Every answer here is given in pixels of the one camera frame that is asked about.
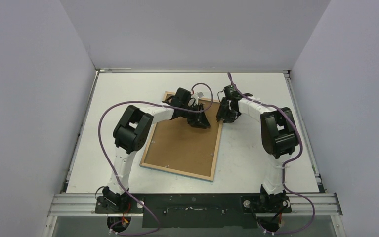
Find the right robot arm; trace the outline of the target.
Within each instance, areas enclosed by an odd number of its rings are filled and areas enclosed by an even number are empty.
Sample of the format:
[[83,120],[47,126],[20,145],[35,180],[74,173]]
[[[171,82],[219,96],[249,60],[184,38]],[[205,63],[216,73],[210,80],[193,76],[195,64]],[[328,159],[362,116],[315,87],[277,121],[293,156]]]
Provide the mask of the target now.
[[260,188],[257,204],[250,204],[258,212],[277,212],[290,207],[286,196],[284,164],[299,144],[293,129],[292,112],[289,108],[270,108],[259,103],[249,93],[240,94],[232,85],[223,89],[217,121],[232,123],[239,116],[247,115],[260,123],[261,142],[268,154],[269,165]]

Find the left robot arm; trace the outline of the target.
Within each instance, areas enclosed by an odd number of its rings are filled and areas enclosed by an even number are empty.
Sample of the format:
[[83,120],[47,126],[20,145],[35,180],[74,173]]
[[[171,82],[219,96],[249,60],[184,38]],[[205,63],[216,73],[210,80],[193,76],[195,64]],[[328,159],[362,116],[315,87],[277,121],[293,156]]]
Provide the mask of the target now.
[[207,129],[210,124],[206,118],[203,103],[193,91],[179,88],[177,92],[159,104],[146,102],[146,107],[136,106],[138,101],[126,101],[127,106],[113,130],[116,157],[111,161],[105,148],[102,152],[112,170],[107,186],[102,189],[101,205],[109,206],[114,212],[128,208],[133,196],[129,192],[129,177],[136,153],[145,145],[151,126],[176,118],[187,119],[191,127]]

